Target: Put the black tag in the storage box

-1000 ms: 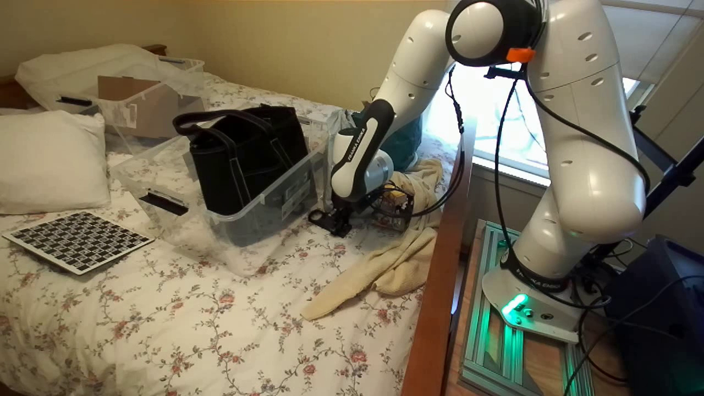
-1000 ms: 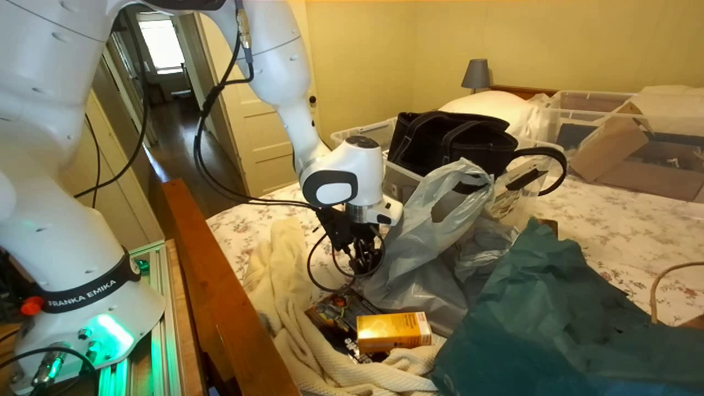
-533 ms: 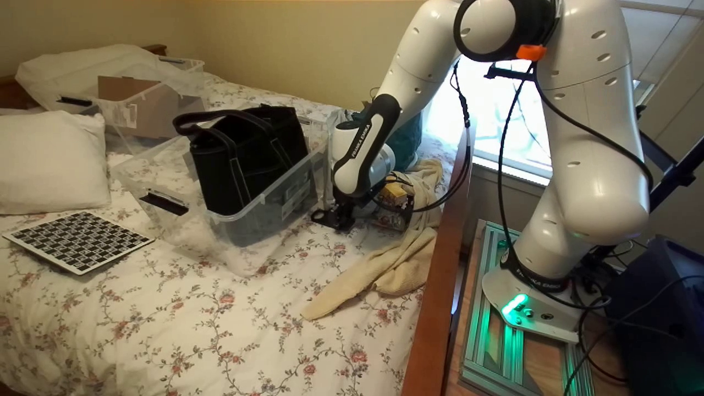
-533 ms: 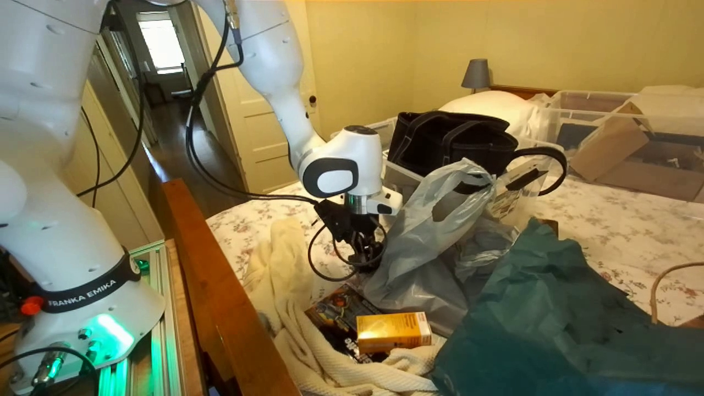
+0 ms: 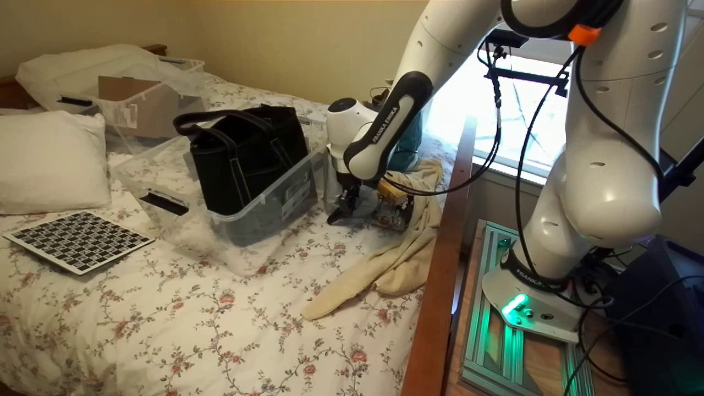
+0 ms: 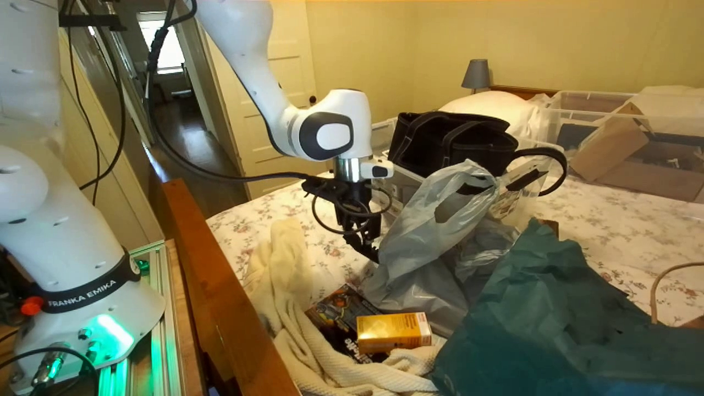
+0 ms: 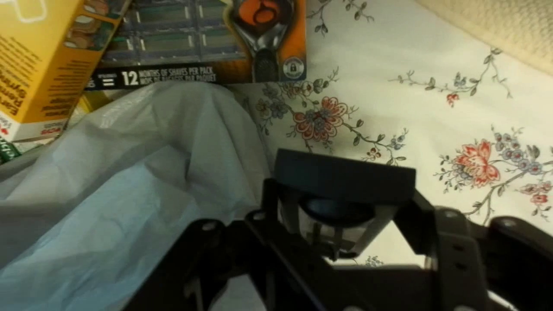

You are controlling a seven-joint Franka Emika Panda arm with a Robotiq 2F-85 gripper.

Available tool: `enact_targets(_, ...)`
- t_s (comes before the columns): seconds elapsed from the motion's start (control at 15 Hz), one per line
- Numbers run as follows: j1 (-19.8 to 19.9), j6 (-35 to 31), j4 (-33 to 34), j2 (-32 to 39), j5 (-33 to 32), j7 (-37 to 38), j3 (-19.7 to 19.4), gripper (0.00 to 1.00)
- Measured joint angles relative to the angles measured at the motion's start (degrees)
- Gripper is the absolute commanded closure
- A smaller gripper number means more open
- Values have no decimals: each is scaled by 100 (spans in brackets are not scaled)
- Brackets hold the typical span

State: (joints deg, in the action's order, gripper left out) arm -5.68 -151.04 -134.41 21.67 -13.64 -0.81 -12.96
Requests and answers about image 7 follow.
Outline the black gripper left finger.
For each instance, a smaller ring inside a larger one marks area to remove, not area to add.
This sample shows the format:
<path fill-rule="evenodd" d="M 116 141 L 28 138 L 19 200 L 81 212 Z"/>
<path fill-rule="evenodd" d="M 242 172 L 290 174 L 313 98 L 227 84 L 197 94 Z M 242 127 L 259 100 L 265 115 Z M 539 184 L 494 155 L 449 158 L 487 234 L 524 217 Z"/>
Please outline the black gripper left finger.
<path fill-rule="evenodd" d="M 285 233 L 263 210 L 223 224 L 194 220 L 142 281 L 123 311 L 251 311 L 240 298 L 225 300 L 228 284 L 246 276 L 265 311 L 301 311 L 301 291 L 270 239 Z"/>

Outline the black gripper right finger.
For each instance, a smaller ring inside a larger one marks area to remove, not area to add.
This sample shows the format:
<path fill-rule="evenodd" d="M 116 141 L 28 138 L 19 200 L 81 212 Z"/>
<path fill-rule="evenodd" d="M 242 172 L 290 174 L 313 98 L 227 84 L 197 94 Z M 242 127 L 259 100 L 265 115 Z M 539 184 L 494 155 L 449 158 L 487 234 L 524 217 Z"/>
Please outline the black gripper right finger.
<path fill-rule="evenodd" d="M 451 207 L 434 207 L 420 191 L 403 203 L 396 226 L 430 260 L 439 311 L 553 311 L 553 236 L 515 215 L 487 224 Z"/>

